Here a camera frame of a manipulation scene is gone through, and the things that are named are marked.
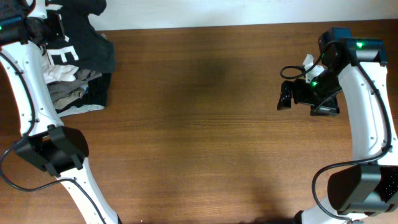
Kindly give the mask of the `dark green t-shirt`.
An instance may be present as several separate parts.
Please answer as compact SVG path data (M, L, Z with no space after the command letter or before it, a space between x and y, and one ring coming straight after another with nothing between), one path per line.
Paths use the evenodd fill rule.
M106 0L53 0L47 11L61 16L65 37L46 45L53 65L73 65L101 73L116 70L114 45L90 24L89 15L102 14Z

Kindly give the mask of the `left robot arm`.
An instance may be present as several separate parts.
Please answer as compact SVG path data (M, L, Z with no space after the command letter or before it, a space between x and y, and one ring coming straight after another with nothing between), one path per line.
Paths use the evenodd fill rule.
M1 1L1 65L14 94L21 138L15 152L62 184L87 223L120 223L108 205L89 165L87 141L81 131L67 128L55 111L43 76L47 44L68 41L57 9L50 1Z

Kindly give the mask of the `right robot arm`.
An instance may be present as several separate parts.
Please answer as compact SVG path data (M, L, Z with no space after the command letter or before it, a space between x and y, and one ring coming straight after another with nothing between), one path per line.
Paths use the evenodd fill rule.
M318 40L320 56L307 55L299 74L285 77L278 110L294 104L313 116L336 116L343 93L353 158L332 165L327 196L294 216L295 223L362 223L397 209L397 134L387 95L387 57L379 39L355 38L332 27Z

